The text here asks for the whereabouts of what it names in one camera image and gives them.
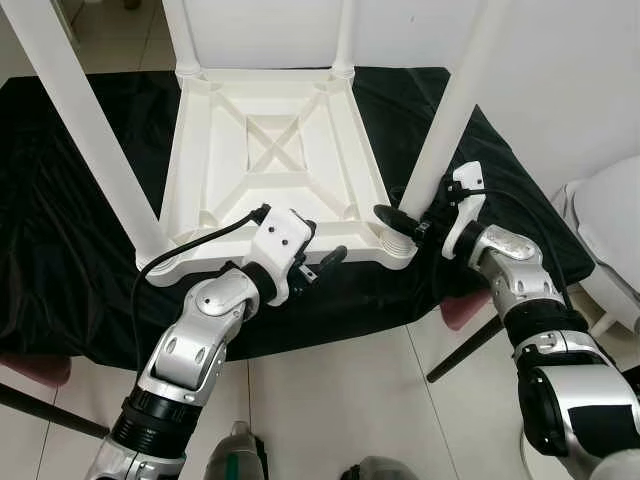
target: black cloth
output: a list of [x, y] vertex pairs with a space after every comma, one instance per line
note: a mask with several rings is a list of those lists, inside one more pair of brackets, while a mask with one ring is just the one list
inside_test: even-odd
[[[442, 68], [358, 68], [354, 95], [385, 187], [397, 204], [448, 79]], [[91, 85], [156, 214], [167, 174], [180, 91], [171, 72], [89, 76]], [[0, 350], [86, 355], [135, 367], [129, 292], [134, 250], [37, 78], [0, 89]], [[568, 282], [593, 264], [476, 108], [450, 169], [482, 163], [488, 188], [517, 194], [543, 219]], [[536, 240], [527, 217], [489, 197], [480, 220]], [[178, 316], [203, 275], [140, 297], [144, 355]], [[279, 308], [263, 308], [231, 343], [230, 359], [286, 351], [406, 324], [445, 295], [483, 286], [443, 260], [430, 239], [409, 267], [343, 264], [329, 281]]]

